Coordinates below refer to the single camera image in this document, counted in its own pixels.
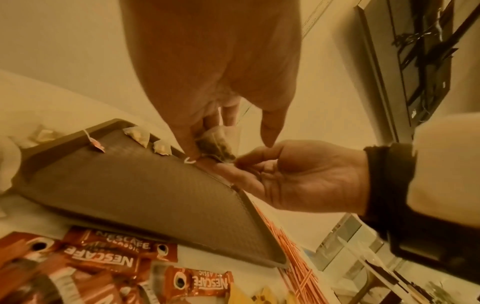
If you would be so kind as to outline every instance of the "white sleeve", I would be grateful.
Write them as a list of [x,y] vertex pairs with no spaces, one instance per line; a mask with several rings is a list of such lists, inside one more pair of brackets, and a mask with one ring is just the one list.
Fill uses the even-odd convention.
[[480,113],[429,121],[415,131],[407,204],[442,220],[480,227]]

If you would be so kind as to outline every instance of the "sleeve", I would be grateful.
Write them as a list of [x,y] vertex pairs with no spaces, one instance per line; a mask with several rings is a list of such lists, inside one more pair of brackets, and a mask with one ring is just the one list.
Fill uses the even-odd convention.
[[360,219],[392,253],[480,283],[480,113],[428,122],[412,145],[365,148]]

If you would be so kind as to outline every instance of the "black sleeve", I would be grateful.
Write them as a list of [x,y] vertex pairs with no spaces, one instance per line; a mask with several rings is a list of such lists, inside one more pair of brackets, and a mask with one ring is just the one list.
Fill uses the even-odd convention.
[[393,254],[480,283],[480,230],[416,213],[407,205],[416,164],[412,146],[365,151],[370,199],[360,219],[390,243]]

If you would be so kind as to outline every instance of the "hand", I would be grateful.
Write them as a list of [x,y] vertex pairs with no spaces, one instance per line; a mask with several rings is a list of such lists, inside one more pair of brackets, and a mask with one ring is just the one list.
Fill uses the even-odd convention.
[[191,159],[194,138],[263,110],[267,146],[283,128],[300,61],[298,0],[121,0],[130,57],[149,100]]
[[277,209],[364,214],[370,194],[367,155],[321,141],[259,147],[236,167],[209,169]]

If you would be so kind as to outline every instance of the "tray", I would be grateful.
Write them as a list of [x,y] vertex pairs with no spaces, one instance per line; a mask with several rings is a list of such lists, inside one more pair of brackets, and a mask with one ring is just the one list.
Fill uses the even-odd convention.
[[153,153],[125,135],[134,126],[112,120],[22,151],[13,190],[71,217],[152,239],[176,241],[269,267],[288,259],[246,194],[220,182],[172,148]]

